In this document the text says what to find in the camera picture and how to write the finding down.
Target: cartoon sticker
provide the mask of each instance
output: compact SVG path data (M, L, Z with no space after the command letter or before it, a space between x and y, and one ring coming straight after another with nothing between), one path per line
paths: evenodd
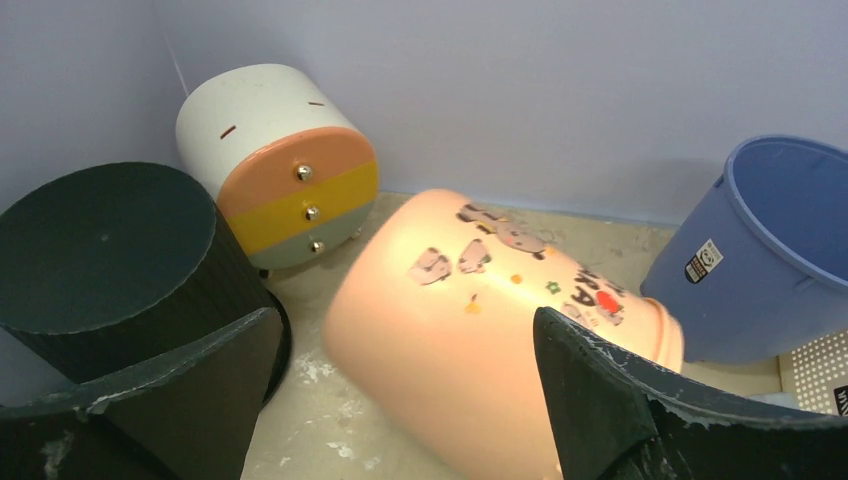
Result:
M418 257L407 274L419 285L430 285L450 276L451 261L438 249L430 247Z
M598 302L592 296L592 292L597 292L601 289L600 277L589 270L585 266L580 266L580 270L577 271L577 276L574 278L575 290L577 291L573 295L571 295L571 299L575 302L583 305L584 307L594 307L597 306ZM604 283L604 286L615 292L615 294L624 298L626 294L626 290L619 287L613 282L607 281Z
M586 318L582 313L580 313L580 310L574 305L568 302L563 302L562 307L559 309L559 311L562 312L562 314L566 317L582 325L583 328L590 331L595 330L595 327L594 325L592 325L592 322L588 318Z
M476 314L480 313L481 310L483 309L480 307L480 304L477 303L477 294L475 293L471 296L471 303L465 306L465 313Z
M545 288L547 288L548 291L551 292L551 295L556 295L557 293L562 291L562 289L559 288L559 283L557 282L548 282L548 284L545 285Z
M537 260L545 259L545 242L511 222L507 217L493 215L483 207L469 203L460 209L456 218L463 222L477 224L477 228L489 235L494 234L501 243L510 248L530 253Z
M621 322L624 320L621 315L619 315L624 307L618 303L618 300L615 299L612 295L607 292L600 291L595 295L598 306L598 313L601 314L602 317L607 319L614 326L621 325Z
M486 264L491 261L492 256L489 255L489 249L483 245L483 240L475 238L462 251L456 266L462 273L483 273L486 271Z

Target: round drawer cabinet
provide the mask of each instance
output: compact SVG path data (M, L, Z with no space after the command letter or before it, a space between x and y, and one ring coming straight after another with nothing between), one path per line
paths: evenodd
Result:
M206 81L180 110L176 133L188 172L261 270L355 237L377 196L368 139L288 66L252 65Z

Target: bucket rim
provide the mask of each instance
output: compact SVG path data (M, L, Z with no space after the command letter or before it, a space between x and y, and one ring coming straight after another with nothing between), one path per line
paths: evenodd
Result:
M796 252L795 250L789 248L785 243L781 242L771 231L766 228L762 222L757 219L754 212L748 207L748 204L745 203L745 200L742 198L741 193L739 192L739 187L736 184L736 176L733 171L733 166L738 158L739 154L742 153L743 150L755 146L757 144L766 144L766 143L782 143L786 145L791 145L793 147L803 147L810 150L817 150L822 153L826 153L828 155L842 157L846 162L848 162L848 152L845 150L839 149L833 145L829 145L823 142L819 142L816 140L811 140L809 138L792 136L792 135L760 135L756 137L751 137L733 149L730 152L730 155L727 157L727 161L724 164L724 177L727 181L727 184L730 186L729 194L727 195L730 203L733 205L736 210L739 218L748 225L748 228L760 239L763 243L765 243L774 253L776 253L780 258L784 261L792 265L793 267L801 270L803 273L808 275L815 281L819 281L828 285L832 288L836 288L842 291L848 292L848 279L841 278L836 276L823 268L815 265L810 262L806 258L804 258L801 254Z

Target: white paint stain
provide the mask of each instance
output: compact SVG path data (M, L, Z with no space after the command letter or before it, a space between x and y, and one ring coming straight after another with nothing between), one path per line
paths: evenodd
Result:
M382 462L382 461L383 461L383 459L380 458L379 456L371 457L368 460L365 460L364 462L362 462L362 465L365 466L365 470L374 470L374 468L376 468L377 465L379 465L380 462Z
M59 478L59 466L62 464L62 460L68 456L73 443L74 434L65 430L64 437L44 444L41 453L46 457L46 461L44 462L44 476L47 480L57 480Z
M312 353L301 355L294 361L295 367L300 370L298 376L303 378L303 383L317 383L319 377L329 377L336 372L336 367L327 362L312 360Z
M329 442L327 443L327 446L335 449L342 458L349 458L351 460L356 458L353 450L345 442Z
M362 401L349 400L345 402L345 404L339 408L339 413L346 418L353 418L355 415L362 415Z

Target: floor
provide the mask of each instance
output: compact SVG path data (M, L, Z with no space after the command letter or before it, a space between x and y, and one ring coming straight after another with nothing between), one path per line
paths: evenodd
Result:
M295 352L285 383L259 417L244 480L458 480L339 374L321 348L323 316L345 272L382 223L409 197L380 195L362 236L294 271L271 288L292 319ZM672 231L500 208L548 243L637 292ZM777 359L744 367L686 364L683 374L740 395L780 391Z

